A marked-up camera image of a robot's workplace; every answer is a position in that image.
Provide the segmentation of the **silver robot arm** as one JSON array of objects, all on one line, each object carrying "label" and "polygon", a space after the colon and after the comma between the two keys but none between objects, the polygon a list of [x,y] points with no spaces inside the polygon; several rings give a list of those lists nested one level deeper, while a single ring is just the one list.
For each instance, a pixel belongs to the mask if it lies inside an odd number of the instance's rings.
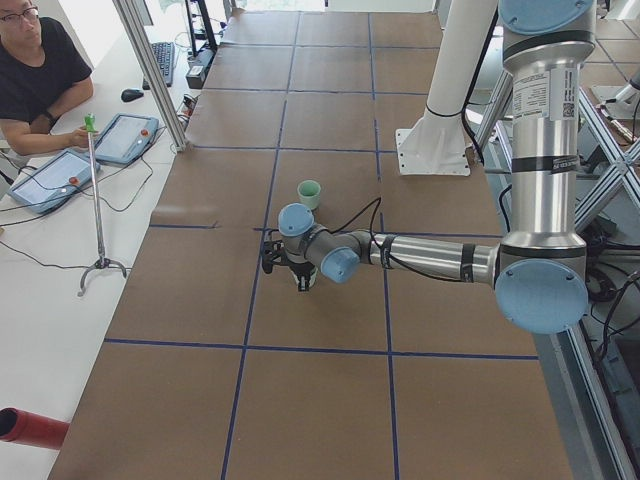
[{"label": "silver robot arm", "polygon": [[423,115],[396,133],[404,175],[467,175],[464,112],[496,24],[511,77],[511,220],[495,247],[371,229],[330,231],[310,207],[278,216],[276,255],[300,290],[322,274],[349,280],[362,264],[449,282],[490,285],[503,316],[554,334],[585,314],[586,245],[575,230],[579,73],[595,45],[593,1],[455,1],[449,10]]}]

